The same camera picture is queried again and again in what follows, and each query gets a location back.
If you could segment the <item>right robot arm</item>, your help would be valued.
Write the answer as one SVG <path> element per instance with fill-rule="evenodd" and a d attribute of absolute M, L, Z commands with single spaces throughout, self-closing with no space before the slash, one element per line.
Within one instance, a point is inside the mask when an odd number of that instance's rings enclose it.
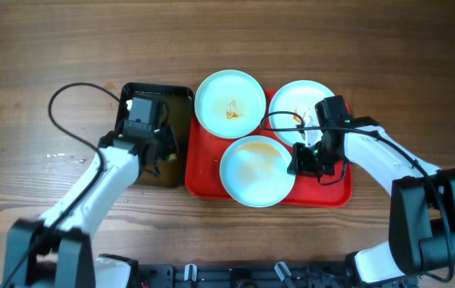
<path fill-rule="evenodd" d="M 321 126 L 321 139 L 293 147 L 291 174 L 320 178 L 338 162 L 352 162 L 391 197 L 387 241 L 349 254 L 348 287 L 408 284 L 420 276 L 450 282 L 455 272 L 455 169 L 414 156 L 374 121 Z"/>

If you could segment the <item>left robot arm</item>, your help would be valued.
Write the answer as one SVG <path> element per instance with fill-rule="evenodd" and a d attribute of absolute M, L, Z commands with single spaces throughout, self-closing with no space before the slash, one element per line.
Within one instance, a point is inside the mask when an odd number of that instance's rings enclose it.
<path fill-rule="evenodd" d="M 36 220 L 8 233 L 4 287 L 133 287 L 138 262 L 94 258 L 92 238 L 112 205 L 146 167 L 177 153 L 172 128 L 124 121 L 100 138 L 95 158 L 69 192 Z"/>

